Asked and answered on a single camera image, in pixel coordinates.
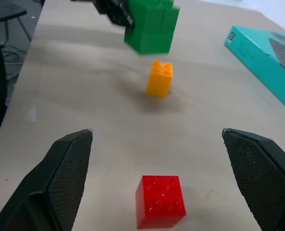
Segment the orange lego brick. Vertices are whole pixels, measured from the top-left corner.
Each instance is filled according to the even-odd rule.
[[[173,79],[173,66],[171,63],[161,63],[155,60],[152,64],[147,95],[166,98]]]

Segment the teal box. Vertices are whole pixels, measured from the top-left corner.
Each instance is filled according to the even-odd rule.
[[[224,44],[285,104],[285,33],[234,26]]]

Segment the textured gripper pad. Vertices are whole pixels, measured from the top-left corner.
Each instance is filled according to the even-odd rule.
[[[263,231],[275,231],[285,215],[285,175],[252,140],[223,134],[237,185]]]
[[[68,148],[49,185],[48,197],[62,231],[73,227],[84,192],[92,133],[88,132]]]

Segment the stacked green bricks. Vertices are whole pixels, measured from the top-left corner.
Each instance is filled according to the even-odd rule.
[[[169,53],[180,9],[173,0],[128,0],[135,27],[124,41],[140,54]]]

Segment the red lego brick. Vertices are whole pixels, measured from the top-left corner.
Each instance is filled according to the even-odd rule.
[[[142,176],[136,191],[138,229],[172,228],[185,215],[178,176]]]

